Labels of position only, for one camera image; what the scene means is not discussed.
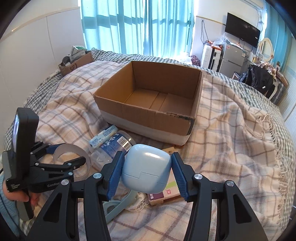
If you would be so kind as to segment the person's left hand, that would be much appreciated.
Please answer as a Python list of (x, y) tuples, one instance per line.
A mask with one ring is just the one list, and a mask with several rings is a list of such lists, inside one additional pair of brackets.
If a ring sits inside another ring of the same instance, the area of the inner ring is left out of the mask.
[(30, 202), (31, 206), (33, 207), (38, 204), (39, 198), (41, 196), (40, 193), (29, 192), (29, 194), (26, 194), (21, 190), (9, 192), (5, 180), (3, 181), (3, 193), (5, 197), (10, 201)]

